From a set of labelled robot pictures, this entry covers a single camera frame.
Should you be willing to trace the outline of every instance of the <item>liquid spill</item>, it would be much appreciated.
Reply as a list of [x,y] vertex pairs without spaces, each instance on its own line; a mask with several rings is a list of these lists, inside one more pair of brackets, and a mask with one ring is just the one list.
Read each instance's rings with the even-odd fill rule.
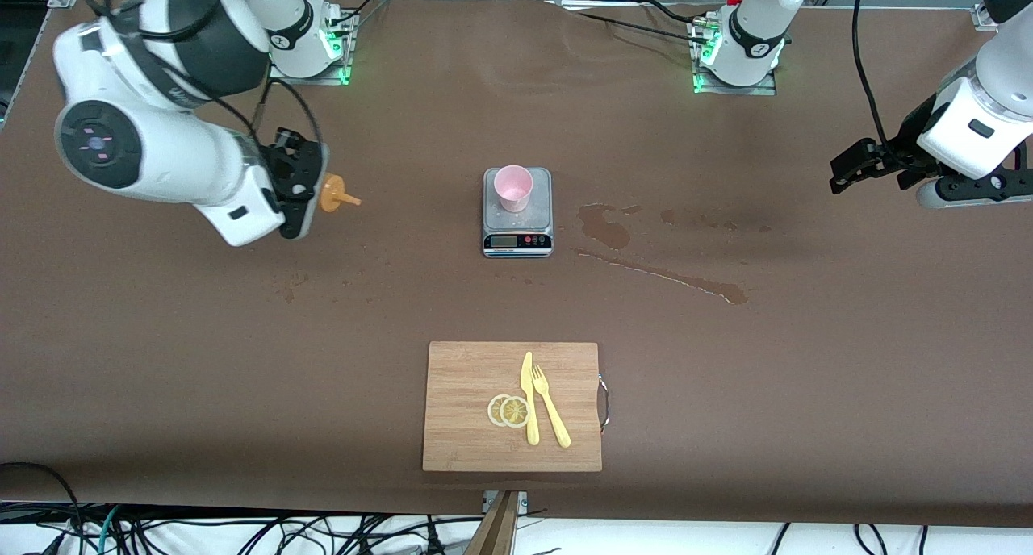
[[735,284],[719,283],[700,277],[687,277],[685,275],[679,275],[678,273],[672,273],[664,269],[649,267],[647,265],[637,265],[635,263],[630,263],[628,260],[622,260],[620,258],[614,258],[611,256],[598,254],[590,250],[585,250],[583,248],[572,248],[570,250],[576,252],[578,256],[590,256],[592,258],[595,258],[596,260],[602,260],[609,265],[616,265],[618,267],[622,267],[629,271],[635,271],[636,273],[646,273],[646,275],[653,275],[654,277],[660,277],[661,279],[667,279],[668,281],[682,283],[685,286],[699,289],[706,292],[707,295],[720,297],[730,305],[742,305],[750,300],[750,298],[746,296],[746,291],[743,290],[742,287]]
[[699,223],[703,224],[703,225],[707,225],[707,226],[709,226],[711,228],[717,228],[717,227],[719,227],[721,225],[721,223],[719,221],[717,221],[717,220],[711,220],[710,218],[707,217],[706,214],[700,214],[700,216],[699,216]]
[[631,235],[624,226],[606,220],[606,213],[615,210],[617,209],[609,205],[590,204],[577,211],[577,217],[583,221],[582,233],[586,237],[614,250],[620,250],[631,242]]

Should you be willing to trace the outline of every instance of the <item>pink cup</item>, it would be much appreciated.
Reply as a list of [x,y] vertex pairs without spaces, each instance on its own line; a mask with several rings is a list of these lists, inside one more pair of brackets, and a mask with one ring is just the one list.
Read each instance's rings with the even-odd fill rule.
[[527,208],[533,187],[534,178],[523,165],[506,165],[495,173],[495,192],[499,194],[502,208],[509,212]]

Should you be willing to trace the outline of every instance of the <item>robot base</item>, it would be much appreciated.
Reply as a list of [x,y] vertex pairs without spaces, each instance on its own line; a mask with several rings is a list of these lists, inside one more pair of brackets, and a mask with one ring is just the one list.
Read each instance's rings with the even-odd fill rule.
[[326,67],[323,72],[311,78],[299,79],[283,74],[276,66],[270,70],[270,76],[282,79],[291,85],[348,85],[351,83],[351,65],[355,59],[355,42],[358,33],[359,18],[352,17],[341,23],[340,32],[343,36],[330,41],[332,49],[340,49],[344,55]]
[[[706,31],[696,28],[695,25],[686,25],[689,36],[710,39]],[[722,95],[775,95],[775,71],[768,71],[764,79],[759,84],[749,87],[738,87],[728,85],[717,79],[714,71],[699,63],[706,44],[689,43],[689,54],[692,56],[692,89],[695,93],[720,93]]]

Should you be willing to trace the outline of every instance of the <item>cable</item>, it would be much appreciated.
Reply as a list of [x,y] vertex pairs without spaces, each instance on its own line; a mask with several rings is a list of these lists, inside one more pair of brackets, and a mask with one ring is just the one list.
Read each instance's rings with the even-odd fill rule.
[[441,538],[438,536],[437,526],[434,524],[434,518],[430,515],[427,516],[427,555],[443,555],[445,552],[445,546],[441,544]]
[[302,111],[305,112],[305,117],[309,119],[309,124],[312,126],[312,131],[313,133],[315,133],[316,136],[316,143],[319,144],[320,153],[322,153],[321,152],[322,142],[323,142],[322,132],[319,131],[319,124],[316,122],[316,117],[314,117],[314,115],[312,114],[312,110],[309,109],[309,104],[305,102],[305,98],[302,97],[302,94],[299,93],[298,90],[294,89],[292,85],[288,84],[282,79],[274,78],[269,80],[269,83],[271,85],[276,84],[282,86],[284,89],[287,89],[287,91],[289,91],[292,96],[294,96],[294,99],[298,101],[299,105],[302,106]]
[[240,120],[241,123],[243,123],[245,125],[245,127],[248,128],[248,135],[251,137],[251,140],[254,141],[255,145],[258,146],[258,147],[261,147],[261,142],[258,140],[258,134],[255,132],[254,125],[252,125],[251,121],[248,120],[248,118],[244,117],[244,114],[242,114],[239,111],[237,111],[237,107],[234,107],[234,106],[230,105],[229,103],[225,102],[222,99],[222,97],[219,97],[218,95],[215,95],[214,93],[212,93],[212,91],[214,91],[214,89],[205,86],[205,84],[196,81],[195,79],[191,78],[190,75],[188,75],[188,74],[184,73],[183,71],[177,69],[171,63],[169,63],[168,61],[165,61],[165,59],[162,59],[161,57],[158,57],[157,55],[155,55],[154,53],[151,53],[150,51],[148,51],[148,53],[151,54],[151,57],[154,58],[154,60],[158,63],[158,65],[162,69],[165,69],[166,71],[173,73],[174,75],[176,75],[179,79],[183,80],[187,84],[191,85],[191,87],[193,87],[194,89],[196,89],[197,91],[199,91],[202,95],[205,95],[206,97],[208,97],[212,101],[215,101],[216,103],[218,103],[218,105],[220,107],[222,107],[222,110],[228,111],[229,114],[232,115],[232,117],[236,117],[238,120]]
[[872,86],[868,84],[868,73],[865,72],[865,64],[860,61],[860,41],[857,38],[857,20],[860,17],[860,0],[853,1],[853,17],[850,22],[850,38],[853,43],[853,64],[857,67],[857,76],[860,79],[860,87],[865,90],[865,98],[868,99],[868,110],[872,112],[872,121],[875,122],[875,131],[879,134],[879,143],[888,153],[889,157],[896,161],[896,156],[886,144],[886,131],[882,128],[882,118],[879,117],[879,107],[875,103],[875,95],[872,94]]
[[775,535],[775,545],[772,545],[771,553],[768,555],[778,555],[779,547],[782,547],[782,537],[785,536],[785,531],[789,530],[789,523],[782,523],[782,528],[778,530],[778,534]]
[[[0,470],[3,470],[3,468],[29,468],[31,470],[38,470],[40,472],[50,474],[53,479],[55,479],[58,482],[59,485],[61,485],[61,488],[64,489],[65,493],[68,496],[68,499],[71,501],[71,505],[72,508],[74,510],[74,515],[75,515],[75,526],[79,527],[79,534],[81,535],[86,534],[86,530],[83,526],[83,511],[79,506],[79,499],[75,498],[75,493],[72,492],[71,486],[68,485],[68,481],[65,481],[62,474],[59,474],[57,470],[51,468],[50,466],[43,466],[42,464],[36,464],[35,462],[0,463]],[[81,539],[79,541],[79,554],[83,555],[84,553],[86,553],[86,544],[83,543],[83,539],[81,537]]]
[[[879,542],[879,551],[881,552],[881,555],[886,555],[886,544],[882,541],[882,533],[879,532],[879,529],[875,528],[875,525],[866,526],[872,529],[872,532],[875,533],[875,539],[878,539]],[[869,549],[865,539],[860,538],[860,525],[853,526],[853,537],[857,539],[857,545],[864,549],[865,553],[868,553],[868,555],[875,555],[875,552]]]
[[358,8],[355,8],[354,10],[352,10],[351,12],[345,14],[344,17],[341,17],[340,19],[333,19],[333,21],[330,22],[330,24],[332,26],[333,25],[339,25],[340,23],[346,22],[347,20],[351,19],[352,17],[355,17],[356,14],[358,14],[363,10],[363,8],[366,7],[366,4],[370,3],[370,1],[371,0],[364,0],[362,4],[358,4]]
[[116,504],[115,506],[113,506],[112,510],[107,512],[107,517],[104,518],[104,524],[100,525],[100,535],[97,536],[97,552],[99,553],[104,552],[104,543],[106,543],[107,539],[107,529],[111,528],[112,519],[115,518],[115,514],[118,513],[120,506],[122,505]]
[[615,25],[620,25],[620,26],[623,26],[623,27],[628,27],[629,29],[636,29],[636,30],[639,30],[639,31],[646,31],[648,33],[656,33],[658,35],[675,37],[675,38],[679,38],[679,39],[682,39],[682,40],[687,40],[689,42],[697,42],[697,43],[700,43],[700,44],[707,42],[707,39],[705,39],[702,37],[692,37],[692,36],[689,36],[689,35],[682,35],[682,34],[672,33],[672,32],[669,32],[669,31],[662,31],[660,29],[654,29],[654,28],[651,28],[651,27],[644,27],[641,25],[635,25],[635,24],[632,24],[632,23],[625,23],[624,21],[618,21],[616,19],[607,19],[605,17],[599,17],[599,16],[596,16],[596,14],[589,14],[588,12],[582,12],[580,10],[576,11],[576,12],[577,12],[577,14],[581,14],[582,17],[587,17],[589,19],[594,19],[596,21],[602,21],[603,23],[613,23]]
[[[449,523],[475,523],[475,522],[479,522],[481,520],[483,520],[482,517],[457,517],[455,519],[442,519],[442,520],[434,521],[433,524],[435,524],[435,525],[447,525]],[[401,529],[401,530],[398,530],[398,531],[395,531],[395,532],[392,532],[392,533],[387,533],[385,536],[383,536],[382,538],[380,538],[376,543],[370,544],[369,547],[363,549],[362,551],[359,551],[355,555],[370,555],[370,553],[372,553],[373,550],[376,549],[377,545],[380,545],[384,541],[389,541],[392,538],[397,538],[397,537],[402,536],[404,534],[408,534],[411,531],[414,531],[416,529],[421,529],[421,528],[425,528],[427,526],[428,526],[427,523],[420,523],[418,525],[411,525],[411,526],[405,527],[404,529]]]
[[682,17],[681,14],[678,14],[677,12],[672,11],[671,9],[661,4],[658,0],[635,0],[635,2],[652,4],[653,6],[659,8],[660,12],[663,12],[668,18],[675,19],[676,21],[679,21],[681,23],[688,23],[690,25],[692,24],[692,20],[695,19],[695,17],[700,16],[696,14],[695,17]]
[[307,538],[309,541],[312,541],[312,537],[307,536],[305,532],[306,532],[306,530],[309,527],[315,525],[316,523],[318,523],[318,522],[320,522],[322,520],[325,520],[325,517],[316,517],[316,518],[312,519],[308,523],[305,523],[304,525],[302,525],[302,528],[298,529],[296,531],[291,531],[289,533],[290,534],[289,538],[287,537],[288,533],[283,530],[283,525],[286,524],[286,523],[288,523],[288,522],[292,522],[292,521],[284,521],[283,523],[280,523],[280,532],[283,533],[283,538],[280,539],[280,546],[276,550],[277,555],[280,555],[281,553],[283,553],[283,551],[287,548],[287,546],[290,545],[290,542],[294,541],[298,537]]

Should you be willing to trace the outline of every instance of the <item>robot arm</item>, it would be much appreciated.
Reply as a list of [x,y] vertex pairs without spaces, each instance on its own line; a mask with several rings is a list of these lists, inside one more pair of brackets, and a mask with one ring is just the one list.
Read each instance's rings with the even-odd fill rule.
[[291,76],[323,70],[336,58],[327,40],[340,8],[322,0],[129,0],[100,10],[54,48],[66,99],[56,136],[69,169],[120,195],[191,204],[233,246],[277,228],[304,237],[325,148],[284,129],[259,148],[192,111],[257,87],[271,59]]
[[804,0],[743,0],[722,6],[716,18],[714,47],[700,58],[720,81],[734,87],[759,84],[778,64],[789,29]]
[[[833,193],[898,174],[930,208],[1033,199],[1025,142],[1033,134],[1033,0],[984,0],[998,33],[951,72],[885,147],[865,138],[833,160]],[[1014,152],[1015,169],[1001,165]]]

